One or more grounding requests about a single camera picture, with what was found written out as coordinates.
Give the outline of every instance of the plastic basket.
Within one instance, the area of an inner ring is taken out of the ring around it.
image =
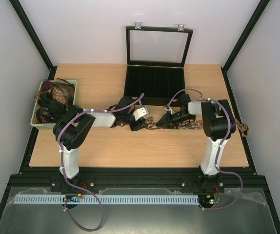
[[[69,83],[73,84],[75,86],[75,91],[74,91],[74,101],[73,101],[73,105],[77,104],[77,99],[78,99],[78,88],[77,88],[77,81],[73,80],[73,79],[67,79],[66,81],[68,81]],[[60,82],[63,83],[62,80],[53,80],[52,82]],[[31,119],[31,125],[35,128],[37,128],[38,130],[53,130],[54,125],[56,125],[55,123],[38,123],[37,119],[36,119],[36,111],[40,108],[40,106],[38,105],[38,102],[36,101],[35,106],[34,106],[34,110],[33,110],[33,115],[32,115],[32,119]]]

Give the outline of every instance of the open box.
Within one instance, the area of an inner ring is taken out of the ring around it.
[[[192,34],[193,30],[182,25],[178,28],[127,26],[124,96],[135,99],[144,93],[142,104],[164,106],[177,91],[184,89],[183,68]]]

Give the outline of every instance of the cable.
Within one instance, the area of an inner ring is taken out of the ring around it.
[[[228,138],[228,136],[229,136],[229,134],[230,134],[230,132],[231,132],[231,121],[230,121],[230,117],[229,117],[229,115],[228,115],[228,112],[227,112],[227,110],[224,108],[224,106],[223,106],[220,102],[218,102],[218,101],[216,101],[216,100],[208,99],[208,100],[199,100],[199,101],[212,101],[212,102],[218,104],[218,106],[223,110],[224,114],[225,114],[226,117],[227,117],[228,130],[227,130],[226,135],[224,136],[224,138],[223,138],[222,141],[220,142],[220,146],[221,146],[221,145],[223,144],[223,142]],[[204,208],[204,207],[202,207],[201,204],[199,204],[199,206],[202,208],[202,210],[210,210],[210,211],[212,211],[212,210],[221,210],[221,209],[230,207],[230,206],[232,206],[232,205],[239,199],[239,197],[240,197],[241,194],[242,194],[242,190],[243,190],[243,180],[242,180],[241,176],[240,176],[239,174],[235,173],[235,172],[224,172],[224,171],[220,170],[219,167],[216,166],[216,165],[217,165],[217,161],[218,161],[218,157],[219,157],[219,153],[220,153],[220,149],[221,149],[221,147],[218,147],[217,154],[216,154],[216,158],[215,158],[215,167],[216,167],[216,169],[217,169],[220,173],[222,173],[222,174],[228,174],[228,175],[235,175],[235,176],[237,176],[237,177],[239,178],[239,180],[240,180],[240,192],[239,192],[238,196],[237,196],[230,204],[225,205],[225,206],[222,206],[222,207]]]
[[[170,106],[170,104],[173,102],[173,100],[175,99],[175,97],[176,97],[179,93],[181,93],[181,92],[183,92],[183,91],[194,91],[194,92],[199,93],[199,94],[200,94],[200,97],[199,97],[198,100],[200,100],[200,99],[203,97],[203,94],[202,94],[201,91],[199,91],[199,90],[196,90],[196,89],[181,89],[181,90],[179,90],[178,92],[176,92],[176,94],[170,99],[170,101],[169,101],[169,103],[167,104],[167,106]]]
[[[117,110],[113,110],[113,111],[107,111],[107,110],[103,110],[103,111],[101,111],[101,110],[84,110],[83,112],[79,113],[79,114],[76,115],[74,118],[72,118],[72,119],[64,126],[64,128],[61,130],[60,134],[58,135],[57,142],[58,142],[58,145],[60,146],[60,149],[61,149],[61,151],[60,151],[60,152],[61,152],[61,167],[62,167],[63,177],[64,177],[64,179],[65,179],[65,182],[66,182],[69,186],[71,186],[71,187],[73,187],[73,188],[76,188],[76,189],[79,189],[79,190],[83,190],[84,192],[91,194],[91,195],[98,201],[98,203],[100,204],[100,208],[101,208],[101,211],[102,211],[102,217],[101,217],[101,221],[100,221],[99,225],[98,225],[96,228],[93,228],[93,229],[85,228],[85,227],[81,226],[81,225],[73,218],[73,216],[71,215],[71,213],[68,211],[68,209],[67,209],[67,207],[66,207],[68,200],[66,200],[66,202],[65,202],[65,204],[64,204],[64,211],[66,211],[66,212],[69,214],[69,216],[71,217],[73,223],[74,223],[78,228],[82,229],[83,231],[86,231],[86,232],[93,232],[93,231],[96,231],[96,230],[98,230],[98,229],[101,228],[101,226],[102,226],[102,224],[103,224],[103,221],[104,221],[104,208],[103,208],[103,205],[102,205],[100,199],[99,199],[93,192],[91,192],[91,191],[89,191],[89,190],[87,190],[87,189],[85,189],[85,188],[76,186],[76,185],[74,185],[74,184],[72,184],[71,182],[68,181],[68,179],[67,179],[67,177],[66,177],[66,171],[65,171],[65,168],[64,168],[64,159],[63,159],[63,150],[62,150],[62,149],[63,149],[63,145],[62,145],[62,143],[61,143],[61,137],[62,137],[63,133],[65,132],[65,130],[66,130],[76,119],[78,119],[80,116],[85,115],[85,114],[88,114],[88,113],[91,113],[91,112],[113,113],[113,112],[122,111],[122,110],[124,110],[124,109],[127,109],[127,108],[129,108],[129,107],[135,105],[137,102],[140,102],[140,100],[143,98],[143,96],[144,96],[144,94],[141,94],[141,95],[139,96],[139,98],[138,98],[136,101],[134,101],[133,103],[131,103],[131,104],[129,104],[129,105],[123,107],[123,108],[120,108],[120,109],[117,109]]]

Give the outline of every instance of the wooden tabletop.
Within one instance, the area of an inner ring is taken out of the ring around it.
[[[219,65],[186,65],[186,88],[203,92],[204,98],[228,99]],[[76,79],[78,104],[85,109],[105,109],[123,96],[126,65],[60,64],[55,78]],[[191,100],[198,93],[188,92]],[[147,106],[154,121],[165,110]],[[207,137],[203,130],[147,130],[132,132],[129,126],[92,128],[80,147],[80,167],[198,167],[204,157]],[[58,167],[60,155],[52,131],[39,131],[29,164]],[[247,159],[236,131],[227,143],[222,167],[247,167]]]

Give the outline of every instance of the white wall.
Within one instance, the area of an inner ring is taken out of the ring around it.
[[[224,65],[259,0],[21,0],[58,63],[126,63],[125,26],[174,27],[194,35],[186,64]]]
[[[270,1],[228,72],[257,171],[280,217],[280,1]]]
[[[0,0],[0,201],[29,138],[33,96],[48,69],[9,1]]]

